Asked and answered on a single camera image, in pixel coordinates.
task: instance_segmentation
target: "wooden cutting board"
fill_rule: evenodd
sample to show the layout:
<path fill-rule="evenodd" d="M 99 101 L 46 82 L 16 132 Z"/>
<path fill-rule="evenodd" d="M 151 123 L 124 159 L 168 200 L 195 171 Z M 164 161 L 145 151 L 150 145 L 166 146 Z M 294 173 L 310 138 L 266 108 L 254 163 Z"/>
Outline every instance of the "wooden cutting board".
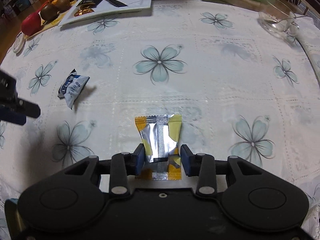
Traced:
<path fill-rule="evenodd" d="M 73 6 L 73 5 L 76 3 L 76 1 L 77 1 L 77 0 L 70 2 L 71 6 Z M 55 18 L 55 19 L 54 19 L 53 21 L 51 21 L 51 22 L 46 22 L 46 21 L 44 21 L 43 19 L 41 19 L 41 30 L 39 30 L 37 33 L 35 33 L 35 34 L 31 35 L 31 36 L 24 35 L 24 38 L 25 38 L 26 40 L 30 40 L 30 39 L 32 39 L 34 36 L 38 35 L 39 33 L 42 33 L 42 32 L 44 32 L 44 31 L 46 31 L 46 30 L 49 30 L 49 29 L 52 28 L 52 27 L 57 26 L 57 25 L 59 24 L 59 22 L 61 22 L 62 18 L 66 15 L 66 13 L 67 13 L 68 11 L 69 11 L 69 10 L 67 10 L 67 11 L 65 11 L 65 12 L 63 12 L 63 13 L 59 13 L 59 14 L 58 14 L 58 17 Z"/>

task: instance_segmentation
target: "tablecloth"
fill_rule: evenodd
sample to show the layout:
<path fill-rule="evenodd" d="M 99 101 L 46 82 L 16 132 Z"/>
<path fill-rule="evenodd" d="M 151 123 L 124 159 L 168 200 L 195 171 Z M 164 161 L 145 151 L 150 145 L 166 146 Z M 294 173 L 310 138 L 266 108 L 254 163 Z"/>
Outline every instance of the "tablecloth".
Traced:
<path fill-rule="evenodd" d="M 319 239 L 319 84 L 300 44 L 290 35 L 275 38 L 257 19 L 257 12 L 228 5 L 154 1 L 139 13 L 52 28 L 18 55 L 10 50 L 1 69 L 16 77 L 21 98 L 39 104 L 41 116 L 24 126 L 0 122 L 2 205 L 87 155 L 133 152 L 141 142 L 136 116 L 182 114 L 179 144 L 217 160 L 239 155 L 305 190 L 311 210 L 303 228 Z M 307 19 L 299 22 L 319 36 Z M 90 80 L 71 110 L 57 94 L 74 68 Z M 184 174 L 130 180 L 195 185 Z M 223 178 L 218 185 L 226 186 Z M 108 191 L 108 176 L 100 188 Z M 0 214 L 0 237 L 7 234 Z"/>

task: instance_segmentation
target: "candy wrapper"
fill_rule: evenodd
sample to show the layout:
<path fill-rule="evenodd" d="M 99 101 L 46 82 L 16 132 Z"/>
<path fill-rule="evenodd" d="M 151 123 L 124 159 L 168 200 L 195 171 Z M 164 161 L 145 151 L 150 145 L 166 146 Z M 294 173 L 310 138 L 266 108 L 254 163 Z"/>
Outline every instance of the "candy wrapper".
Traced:
<path fill-rule="evenodd" d="M 90 77 L 77 75 L 74 69 L 58 91 L 59 98 L 65 98 L 67 106 L 72 109 L 73 104 L 84 89 Z"/>
<path fill-rule="evenodd" d="M 181 122 L 181 114 L 135 118 L 146 153 L 146 164 L 139 178 L 181 179 L 181 163 L 178 154 Z"/>

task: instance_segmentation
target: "white square tray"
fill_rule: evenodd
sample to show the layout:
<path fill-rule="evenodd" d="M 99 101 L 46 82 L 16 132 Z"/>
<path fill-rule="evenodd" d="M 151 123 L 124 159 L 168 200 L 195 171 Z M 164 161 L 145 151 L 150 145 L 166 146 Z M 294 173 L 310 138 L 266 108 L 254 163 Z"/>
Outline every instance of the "white square tray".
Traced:
<path fill-rule="evenodd" d="M 151 7 L 151 0 L 118 0 L 120 2 L 125 3 L 126 7 L 115 7 L 111 3 L 106 0 L 102 0 L 95 8 L 92 8 L 94 12 L 80 15 L 75 17 L 74 14 L 76 11 L 80 9 L 80 7 L 76 7 L 78 3 L 82 0 L 78 0 L 66 13 L 58 26 L 62 26 L 65 24 L 75 23 L 83 20 L 87 20 L 90 18 L 95 18 L 103 15 L 123 13 L 123 12 L 136 12 L 141 11 L 142 9 L 148 9 Z"/>

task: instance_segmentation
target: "brown kiwi fruit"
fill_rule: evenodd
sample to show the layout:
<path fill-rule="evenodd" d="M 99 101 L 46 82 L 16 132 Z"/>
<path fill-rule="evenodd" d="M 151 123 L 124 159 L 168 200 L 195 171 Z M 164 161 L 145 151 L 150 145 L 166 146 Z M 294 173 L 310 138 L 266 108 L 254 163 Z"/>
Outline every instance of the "brown kiwi fruit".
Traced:
<path fill-rule="evenodd" d="M 58 15 L 58 8 L 51 4 L 47 3 L 40 11 L 40 16 L 45 21 L 54 20 Z"/>
<path fill-rule="evenodd" d="M 56 7 L 59 9 L 59 11 L 63 12 L 68 10 L 71 5 L 69 0 L 58 0 L 56 2 Z"/>

